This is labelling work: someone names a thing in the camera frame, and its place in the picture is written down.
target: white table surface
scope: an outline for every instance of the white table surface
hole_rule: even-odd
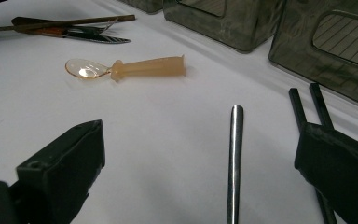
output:
[[[106,166],[73,223],[225,223],[230,112],[245,110],[240,223],[323,223],[313,187],[294,168],[299,132],[288,96],[298,88],[319,123],[309,82],[270,64],[271,40],[240,54],[116,0],[8,0],[17,17],[76,20],[134,14],[105,45],[0,32],[0,180],[71,127],[103,121]],[[185,77],[69,76],[72,58],[110,65],[186,57]],[[337,130],[358,140],[358,105],[323,89]]]

